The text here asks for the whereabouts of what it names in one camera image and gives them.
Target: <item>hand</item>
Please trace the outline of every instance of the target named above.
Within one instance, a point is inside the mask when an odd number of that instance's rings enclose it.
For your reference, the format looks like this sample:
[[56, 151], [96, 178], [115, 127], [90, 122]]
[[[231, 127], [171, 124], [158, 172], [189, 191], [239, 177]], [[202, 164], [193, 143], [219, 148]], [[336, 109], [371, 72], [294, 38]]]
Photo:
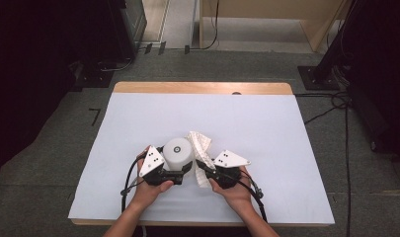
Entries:
[[[249, 174], [244, 166], [239, 167], [239, 169], [240, 171]], [[250, 187], [251, 183], [249, 181], [249, 178], [247, 178], [243, 172], [241, 172], [242, 178], [240, 179], [240, 181], [247, 187]], [[242, 208], [249, 208], [252, 206], [251, 194], [247, 189], [245, 189], [245, 187], [236, 184], [233, 188], [224, 190], [221, 188], [221, 186], [218, 185], [218, 183], [214, 179], [209, 179], [209, 182], [211, 183], [212, 190], [215, 193], [222, 195], [234, 211], [239, 213]]]
[[[143, 165], [143, 160], [139, 160], [137, 162], [137, 174], [140, 172], [141, 166]], [[134, 197], [128, 206], [132, 205], [141, 210], [147, 208], [150, 204], [152, 204], [157, 197], [169, 190], [174, 183], [172, 181], [166, 181], [162, 183], [160, 186], [149, 186], [147, 183], [143, 182], [141, 177], [137, 176], [137, 183], [141, 183], [136, 186], [136, 191]]]

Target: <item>floor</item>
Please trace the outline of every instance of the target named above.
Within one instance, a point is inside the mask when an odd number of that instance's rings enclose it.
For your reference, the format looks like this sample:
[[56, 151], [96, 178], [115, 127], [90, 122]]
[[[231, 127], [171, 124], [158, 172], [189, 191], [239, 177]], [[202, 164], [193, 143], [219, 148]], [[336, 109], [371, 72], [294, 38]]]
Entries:
[[[165, 21], [157, 25], [163, 29], [156, 30], [152, 34], [155, 38], [149, 42], [157, 40], [157, 47], [165, 41], [166, 48], [198, 46], [198, 21], [192, 24], [194, 3], [195, 0], [169, 0]], [[209, 50], [189, 54], [166, 50], [159, 54], [153, 49], [147, 54], [139, 53], [134, 63], [115, 73], [110, 88], [68, 93], [37, 140], [0, 173], [0, 236], [82, 237], [105, 233], [108, 226], [76, 226], [67, 216], [118, 81], [286, 82], [294, 93], [306, 93], [296, 67], [317, 65], [327, 43], [319, 52], [313, 52], [297, 21], [235, 21], [218, 20], [218, 42]], [[205, 40], [211, 42], [210, 19], [207, 25]], [[332, 41], [338, 25], [339, 22], [325, 40]], [[297, 98], [297, 103], [303, 120], [332, 107], [327, 98]], [[93, 109], [101, 110], [99, 117]], [[371, 152], [358, 114], [350, 109], [349, 116], [351, 236], [400, 237], [400, 162], [393, 155]], [[277, 232], [289, 237], [346, 236], [344, 111], [334, 110], [308, 124], [306, 130], [336, 223], [323, 228], [277, 227]]]
[[[148, 22], [146, 31], [149, 32], [149, 36], [145, 36], [143, 40], [144, 43], [153, 42], [158, 47], [161, 41], [165, 41], [167, 48], [200, 46], [199, 6], [195, 5], [196, 0], [143, 1]], [[214, 22], [214, 18], [204, 18], [204, 46], [212, 44], [215, 36]], [[298, 20], [220, 18], [217, 23], [218, 38], [211, 50], [313, 52]], [[339, 24], [340, 21], [336, 21], [318, 53], [326, 52], [338, 32]], [[161, 34], [158, 37], [160, 40], [151, 39], [150, 29], [161, 31], [153, 34]]]

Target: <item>black cable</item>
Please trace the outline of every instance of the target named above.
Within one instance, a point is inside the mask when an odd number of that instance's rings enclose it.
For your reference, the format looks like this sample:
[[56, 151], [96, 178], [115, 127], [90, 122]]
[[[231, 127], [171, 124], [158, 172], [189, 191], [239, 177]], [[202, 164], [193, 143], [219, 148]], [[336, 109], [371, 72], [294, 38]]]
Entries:
[[358, 0], [354, 0], [353, 1], [352, 5], [351, 5], [351, 9], [348, 11], [347, 17], [345, 18], [344, 24], [342, 25], [342, 29], [341, 29], [340, 46], [341, 46], [342, 55], [346, 59], [353, 59], [354, 58], [354, 55], [351, 52], [345, 52], [344, 51], [344, 34], [345, 34], [346, 25], [348, 24], [349, 17], [351, 15], [351, 13], [354, 11], [355, 6], [357, 5], [357, 1]]
[[268, 222], [267, 214], [265, 213], [264, 204], [261, 202], [261, 198], [260, 198], [250, 187], [248, 187], [247, 185], [245, 185], [245, 183], [241, 182], [240, 180], [234, 179], [233, 177], [231, 177], [231, 176], [229, 176], [229, 175], [226, 175], [226, 174], [223, 174], [223, 173], [220, 173], [220, 174], [221, 174], [222, 176], [228, 178], [228, 179], [231, 179], [231, 180], [233, 180], [233, 181], [236, 181], [237, 184], [243, 186], [246, 190], [248, 190], [249, 193], [251, 194], [251, 196], [254, 198], [254, 200], [255, 200], [256, 203], [258, 204], [259, 210], [261, 211], [262, 218], [265, 220], [265, 222]]
[[326, 46], [329, 49], [329, 33], [328, 33], [328, 35], [326, 35]]
[[[348, 108], [350, 106], [350, 101], [345, 100], [344, 97], [348, 97], [347, 92], [338, 92], [336, 94], [325, 94], [325, 93], [314, 93], [314, 94], [297, 94], [296, 97], [331, 97], [331, 104], [334, 106], [329, 111], [325, 112], [322, 115], [319, 115], [315, 118], [312, 118], [307, 123], [312, 120], [315, 120], [323, 115], [326, 115], [330, 111], [334, 109], [345, 109], [345, 162], [347, 167], [347, 198], [348, 198], [348, 207], [347, 207], [347, 237], [351, 236], [351, 211], [352, 211], [352, 199], [351, 199], [351, 172], [350, 172], [350, 135], [349, 135], [349, 125], [348, 125]], [[334, 100], [339, 98], [342, 100], [342, 104], [336, 105]]]
[[137, 187], [137, 186], [141, 185], [144, 182], [145, 182], [145, 180], [142, 180], [140, 183], [137, 183], [137, 184], [129, 186], [128, 189], [126, 189], [126, 192], [129, 193], [132, 188]]
[[119, 68], [105, 68], [105, 69], [100, 69], [101, 71], [104, 71], [104, 72], [109, 72], [109, 71], [121, 71], [121, 70], [124, 70], [124, 69], [126, 69], [128, 66], [129, 66], [129, 64], [131, 64], [131, 62], [132, 62], [132, 60], [131, 60], [131, 58], [126, 58], [126, 60], [128, 60], [128, 63], [125, 65], [125, 66], [122, 66], [122, 67], [119, 67]]
[[333, 77], [345, 87], [349, 87], [351, 83], [345, 78], [345, 74], [339, 69], [338, 65], [332, 67]]
[[128, 190], [128, 183], [129, 183], [129, 177], [131, 176], [132, 173], [132, 169], [134, 168], [135, 164], [137, 164], [137, 162], [141, 159], [144, 159], [144, 157], [138, 157], [134, 160], [134, 162], [132, 162], [131, 167], [128, 170], [128, 174], [126, 175], [126, 180], [125, 180], [125, 186], [123, 188], [123, 190], [120, 192], [120, 194], [122, 195], [122, 199], [121, 199], [121, 212], [123, 212], [125, 210], [125, 203], [126, 203], [126, 196], [128, 194], [127, 190]]
[[338, 26], [338, 33], [341, 30], [341, 25], [342, 25], [342, 20], [339, 21], [339, 26]]
[[262, 190], [259, 189], [258, 184], [255, 183], [255, 181], [252, 179], [252, 177], [251, 177], [248, 173], [246, 173], [246, 172], [244, 172], [244, 171], [242, 171], [242, 170], [240, 170], [240, 172], [242, 172], [243, 174], [245, 174], [245, 175], [247, 176], [247, 177], [245, 177], [245, 178], [248, 178], [248, 179], [251, 181], [251, 184], [252, 184], [252, 186], [253, 186], [254, 189], [255, 189], [256, 195], [257, 195], [259, 198], [263, 198], [263, 197], [264, 197], [264, 193], [262, 193]]
[[[348, 106], [348, 101], [344, 99], [344, 97], [348, 97], [347, 92], [338, 92], [335, 94], [330, 94], [330, 93], [307, 93], [307, 94], [295, 94], [295, 97], [325, 97], [325, 98], [331, 98], [331, 104], [333, 106], [333, 108], [329, 109], [328, 111], [317, 115], [307, 121], [304, 122], [304, 124], [308, 124], [311, 121], [318, 119], [320, 117], [323, 117], [325, 115], [327, 115], [329, 112], [335, 110], [335, 109], [345, 109]], [[339, 99], [342, 101], [342, 104], [337, 105], [335, 104], [335, 99]]]
[[212, 41], [212, 43], [209, 46], [201, 48], [202, 50], [207, 50], [207, 49], [211, 48], [214, 45], [215, 41], [217, 40], [217, 37], [218, 37], [218, 7], [219, 7], [219, 5], [220, 5], [220, 0], [217, 1], [217, 8], [215, 10], [215, 35], [214, 35], [214, 40]]
[[345, 160], [347, 163], [347, 182], [348, 182], [348, 218], [347, 218], [347, 237], [351, 236], [351, 174], [350, 174], [350, 147], [348, 130], [348, 106], [345, 107]]

